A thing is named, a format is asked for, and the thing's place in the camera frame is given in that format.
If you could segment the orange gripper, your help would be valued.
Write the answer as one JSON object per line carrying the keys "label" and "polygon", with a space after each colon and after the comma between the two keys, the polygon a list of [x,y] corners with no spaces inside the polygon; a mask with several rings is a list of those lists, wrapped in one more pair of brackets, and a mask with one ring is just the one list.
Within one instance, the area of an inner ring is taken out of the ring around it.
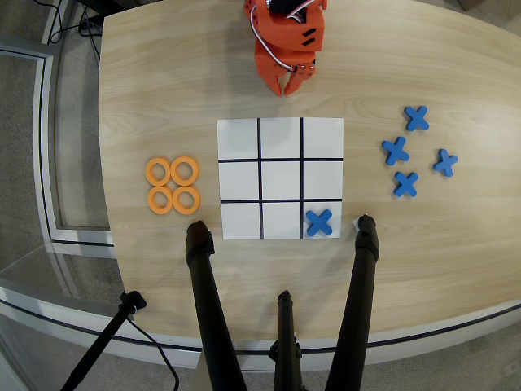
{"label": "orange gripper", "polygon": [[316,53],[322,50],[325,20],[322,14],[307,14],[304,23],[283,15],[255,14],[258,35],[255,61],[265,84],[282,96],[280,78],[290,73],[283,94],[295,93],[316,72]]}

